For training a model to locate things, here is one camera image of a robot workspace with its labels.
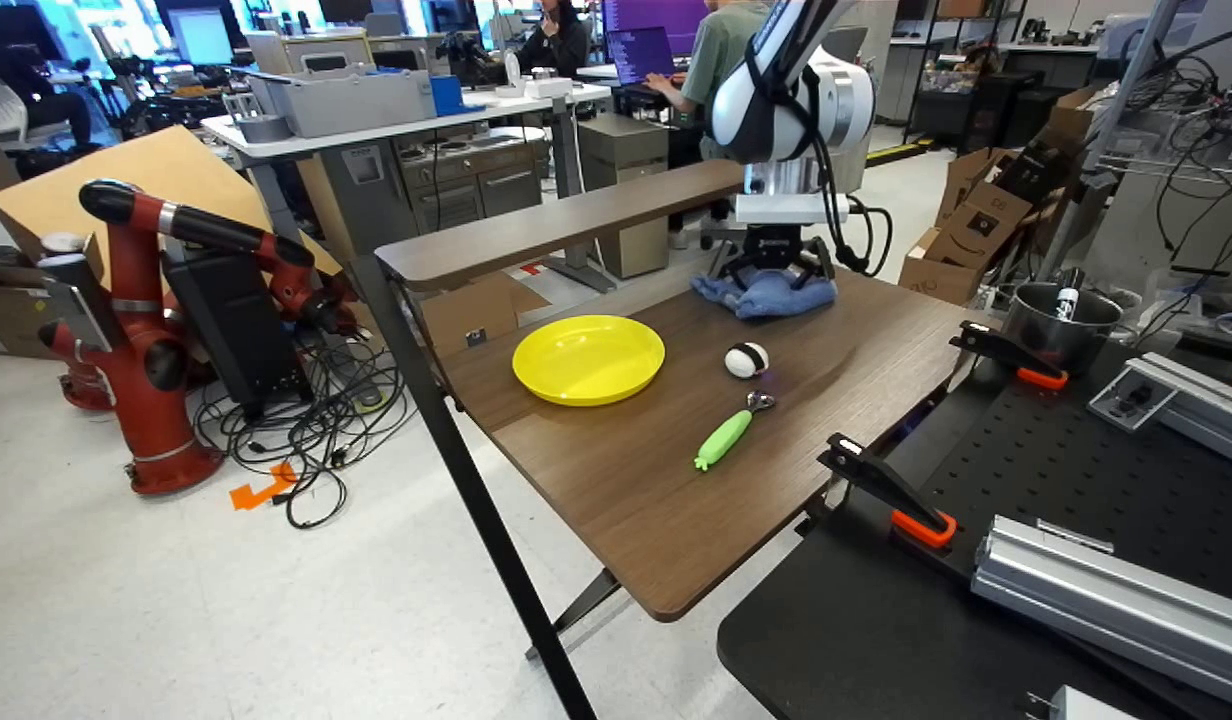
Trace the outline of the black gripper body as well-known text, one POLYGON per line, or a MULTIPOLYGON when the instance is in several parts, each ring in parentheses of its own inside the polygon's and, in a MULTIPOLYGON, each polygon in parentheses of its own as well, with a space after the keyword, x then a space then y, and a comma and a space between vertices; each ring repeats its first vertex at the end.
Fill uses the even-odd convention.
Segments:
POLYGON ((741 248, 721 265, 728 282, 744 282, 761 270, 788 271, 798 284, 831 276, 827 248, 821 239, 806 239, 798 223, 748 223, 741 248))

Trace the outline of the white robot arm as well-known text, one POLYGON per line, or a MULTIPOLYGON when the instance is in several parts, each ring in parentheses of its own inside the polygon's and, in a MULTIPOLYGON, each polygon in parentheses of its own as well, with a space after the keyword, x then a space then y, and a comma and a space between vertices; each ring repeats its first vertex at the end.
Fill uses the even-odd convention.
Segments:
POLYGON ((733 200, 744 248, 726 265, 798 270, 801 284, 831 271, 821 239, 806 227, 823 219, 841 233, 835 148, 861 148, 871 127, 871 82, 831 57, 821 35, 841 0, 781 0, 748 42, 744 66, 721 86, 709 137, 744 167, 733 200))

